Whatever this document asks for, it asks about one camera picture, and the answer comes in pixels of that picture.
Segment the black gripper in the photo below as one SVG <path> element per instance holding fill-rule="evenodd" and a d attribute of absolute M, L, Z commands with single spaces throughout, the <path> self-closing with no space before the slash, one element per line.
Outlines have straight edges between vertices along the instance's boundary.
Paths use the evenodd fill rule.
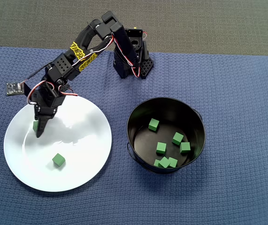
<path fill-rule="evenodd" d="M 31 101 L 35 103 L 35 135 L 39 138 L 46 127 L 47 122 L 57 113 L 65 96 L 60 94 L 50 82 L 43 82 L 31 95 Z"/>

